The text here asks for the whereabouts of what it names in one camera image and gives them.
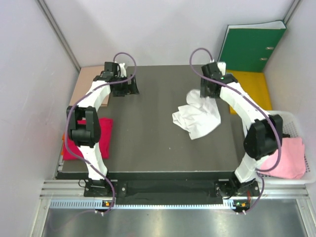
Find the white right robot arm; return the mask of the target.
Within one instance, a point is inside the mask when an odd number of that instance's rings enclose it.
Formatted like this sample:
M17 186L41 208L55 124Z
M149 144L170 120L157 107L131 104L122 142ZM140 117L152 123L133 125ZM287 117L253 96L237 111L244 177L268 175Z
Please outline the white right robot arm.
M239 115L247 134L243 142L245 155L235 170L236 179L230 183L235 195L243 195L256 171L282 144L283 119L259 107L243 90L238 80L225 73L226 64L211 62L203 65L200 83L201 97L222 99Z

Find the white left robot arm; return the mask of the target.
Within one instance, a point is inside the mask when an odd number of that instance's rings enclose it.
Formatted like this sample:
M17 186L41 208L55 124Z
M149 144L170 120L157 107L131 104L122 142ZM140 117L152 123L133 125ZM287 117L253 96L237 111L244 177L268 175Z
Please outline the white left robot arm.
M95 190L102 196L111 192L112 184L106 180L108 169L103 163L99 146L102 132L97 112L114 87L130 85L129 81L133 81L135 74L127 75L125 63L106 62L87 93L66 111L67 136L81 152L79 159L86 163L88 178L97 181Z

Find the white t shirt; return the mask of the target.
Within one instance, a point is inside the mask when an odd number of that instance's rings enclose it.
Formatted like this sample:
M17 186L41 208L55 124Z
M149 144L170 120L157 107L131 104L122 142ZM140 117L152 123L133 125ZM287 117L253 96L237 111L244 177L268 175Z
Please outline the white t shirt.
M201 98L200 90L187 93L186 105L179 106L172 114L173 123L187 131L191 140L204 137L221 124L221 116L216 100Z

